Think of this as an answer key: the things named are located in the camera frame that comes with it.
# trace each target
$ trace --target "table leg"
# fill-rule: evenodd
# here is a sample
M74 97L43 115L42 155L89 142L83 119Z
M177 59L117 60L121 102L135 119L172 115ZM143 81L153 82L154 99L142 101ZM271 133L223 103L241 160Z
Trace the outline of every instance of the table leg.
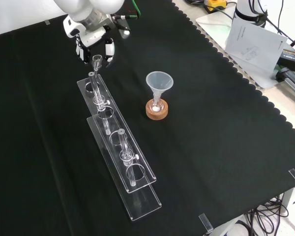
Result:
M240 218L241 216L215 228L210 236L224 236L234 225L235 223L237 222L237 220Z
M295 202L295 188L291 188L284 193L282 205L288 208L289 206L293 205L293 202Z

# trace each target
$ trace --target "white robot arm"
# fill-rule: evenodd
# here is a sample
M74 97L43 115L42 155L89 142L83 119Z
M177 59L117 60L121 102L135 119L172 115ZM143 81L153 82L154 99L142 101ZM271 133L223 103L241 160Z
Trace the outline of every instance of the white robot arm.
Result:
M104 35L116 27L111 14L116 13L124 0L54 0L59 8L68 14L63 21L68 37L77 37L77 55L84 63L89 61L89 47L104 39ZM119 29L123 38L129 36L127 27ZM106 39L108 62L113 60L115 45L112 39Z

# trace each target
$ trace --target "black cloth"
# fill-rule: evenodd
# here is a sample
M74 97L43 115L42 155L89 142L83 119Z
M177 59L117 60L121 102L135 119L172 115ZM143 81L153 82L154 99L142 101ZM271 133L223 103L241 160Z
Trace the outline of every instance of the black cloth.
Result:
M295 186L295 130L168 0L139 20L101 71L157 182L162 208L131 222L76 85L63 17L0 36L0 235L202 235ZM104 45L93 49L103 54ZM172 75L169 114L152 121L146 75Z

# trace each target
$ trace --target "clear acrylic stand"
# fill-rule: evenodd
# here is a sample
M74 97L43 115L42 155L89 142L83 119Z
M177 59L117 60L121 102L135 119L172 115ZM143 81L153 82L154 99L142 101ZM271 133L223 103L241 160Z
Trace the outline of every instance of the clear acrylic stand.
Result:
M161 208L156 177L99 74L78 82L92 117L89 126L132 221Z

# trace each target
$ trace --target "wooden stand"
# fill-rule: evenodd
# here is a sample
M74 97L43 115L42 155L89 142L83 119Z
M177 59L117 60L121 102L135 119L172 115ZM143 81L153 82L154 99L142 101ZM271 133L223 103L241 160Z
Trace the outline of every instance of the wooden stand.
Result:
M161 101L164 104L164 109L160 112L154 112L150 109L149 105L150 103L153 101L153 99L151 99L150 101L147 102L146 104L146 112L147 112L147 117L149 117L152 120L161 120L164 119L167 114L168 114L168 104L167 102L165 102L163 99L161 99Z

